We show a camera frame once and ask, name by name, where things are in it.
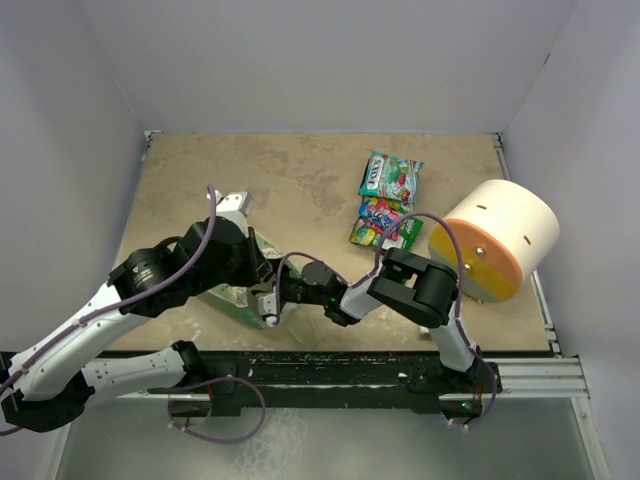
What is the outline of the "green patterned paper bag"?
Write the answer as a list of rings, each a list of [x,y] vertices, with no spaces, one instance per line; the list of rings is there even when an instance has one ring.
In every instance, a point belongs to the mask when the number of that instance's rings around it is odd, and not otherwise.
[[[284,255],[270,240],[255,232],[258,247],[266,259],[275,260]],[[256,300],[250,295],[246,287],[233,287],[227,284],[218,285],[199,296],[203,301],[210,303],[215,309],[223,312],[231,319],[242,323],[243,325],[263,330],[267,325],[263,322],[262,317],[256,312]],[[312,320],[309,320],[311,331],[311,339],[303,340],[300,335],[291,328],[290,323],[294,322],[296,317],[295,311],[300,308],[299,305],[293,303],[281,302],[282,305],[282,322],[283,327],[298,343],[305,347],[315,349],[318,346],[317,329]]]

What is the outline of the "blue small snack packet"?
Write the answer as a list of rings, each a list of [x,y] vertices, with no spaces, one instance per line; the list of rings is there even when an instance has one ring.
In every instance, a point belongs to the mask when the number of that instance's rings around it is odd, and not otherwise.
[[[377,227],[381,232],[384,232],[401,214],[391,210],[389,207],[360,205],[359,216]]]

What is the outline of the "red snack packet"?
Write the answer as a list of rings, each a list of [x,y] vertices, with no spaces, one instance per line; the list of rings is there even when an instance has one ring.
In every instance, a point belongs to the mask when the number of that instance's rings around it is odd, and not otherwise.
[[[370,220],[372,222],[372,228],[377,230],[375,245],[380,243],[380,239],[385,231],[402,216],[397,212],[390,203],[386,200],[376,199],[374,203],[370,205]],[[419,228],[414,219],[406,220],[401,226],[399,226],[393,233],[389,235],[386,242],[396,243],[402,245],[406,241],[413,240],[415,235],[419,232]]]

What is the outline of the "teal pink snack packet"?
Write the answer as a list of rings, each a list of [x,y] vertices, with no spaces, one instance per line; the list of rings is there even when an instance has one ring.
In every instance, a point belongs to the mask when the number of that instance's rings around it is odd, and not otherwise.
[[[359,187],[361,196],[412,204],[417,197],[419,172],[424,163],[372,151]]]

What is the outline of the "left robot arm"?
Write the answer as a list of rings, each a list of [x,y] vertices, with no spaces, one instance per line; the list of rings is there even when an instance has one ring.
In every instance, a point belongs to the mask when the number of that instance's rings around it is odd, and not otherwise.
[[[25,351],[1,356],[1,408],[13,429],[56,430],[104,399],[137,390],[194,392],[210,374],[191,341],[101,359],[125,334],[220,285],[250,289],[276,273],[253,228],[222,216],[132,252],[72,318]]]

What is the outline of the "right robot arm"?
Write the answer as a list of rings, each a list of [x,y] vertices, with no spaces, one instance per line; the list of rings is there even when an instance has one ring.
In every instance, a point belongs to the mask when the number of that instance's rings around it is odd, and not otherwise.
[[[446,383],[467,391],[482,382],[482,373],[496,380],[481,349],[461,318],[459,275],[443,263],[398,248],[388,250],[373,273],[349,284],[324,262],[314,259],[297,276],[278,264],[274,283],[276,306],[316,305],[333,323],[349,327],[380,307],[387,307],[428,330],[439,352]]]

